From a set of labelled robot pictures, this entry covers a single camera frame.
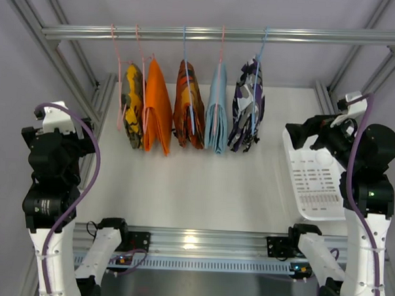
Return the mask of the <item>purple camouflage trousers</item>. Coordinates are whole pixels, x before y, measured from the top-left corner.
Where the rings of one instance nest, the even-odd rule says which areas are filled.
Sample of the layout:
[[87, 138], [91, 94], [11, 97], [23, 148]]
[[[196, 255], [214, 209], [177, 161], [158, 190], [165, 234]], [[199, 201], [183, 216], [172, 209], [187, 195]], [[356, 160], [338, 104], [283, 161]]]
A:
[[261, 63], [252, 58], [242, 67], [233, 97], [233, 127], [227, 145], [235, 153], [240, 149], [248, 152], [259, 141], [259, 125], [265, 112], [263, 90]]

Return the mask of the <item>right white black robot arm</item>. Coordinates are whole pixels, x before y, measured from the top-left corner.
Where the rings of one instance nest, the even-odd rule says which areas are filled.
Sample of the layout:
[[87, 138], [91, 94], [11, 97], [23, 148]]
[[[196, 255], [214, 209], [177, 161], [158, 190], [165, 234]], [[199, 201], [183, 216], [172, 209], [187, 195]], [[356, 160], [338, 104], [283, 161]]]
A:
[[317, 115], [285, 128], [295, 150], [315, 137], [311, 150], [325, 149], [344, 168], [339, 190], [348, 233], [346, 268], [338, 265], [315, 225], [296, 224], [290, 236], [318, 280], [318, 296], [386, 296], [385, 242], [395, 198], [386, 171], [395, 158], [395, 132], [382, 124], [334, 120]]

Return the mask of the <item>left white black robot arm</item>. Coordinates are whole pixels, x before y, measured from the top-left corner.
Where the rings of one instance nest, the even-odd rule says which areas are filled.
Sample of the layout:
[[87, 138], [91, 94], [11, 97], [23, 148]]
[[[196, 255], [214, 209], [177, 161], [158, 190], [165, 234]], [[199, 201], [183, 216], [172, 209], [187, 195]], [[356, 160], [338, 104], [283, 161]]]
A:
[[79, 198], [79, 159], [94, 152], [90, 138], [79, 138], [71, 117], [53, 110], [41, 128], [23, 128], [32, 186], [22, 209], [35, 248], [39, 296], [101, 296], [101, 281], [112, 253], [127, 240], [123, 218], [105, 218], [79, 267], [73, 260], [73, 231]]

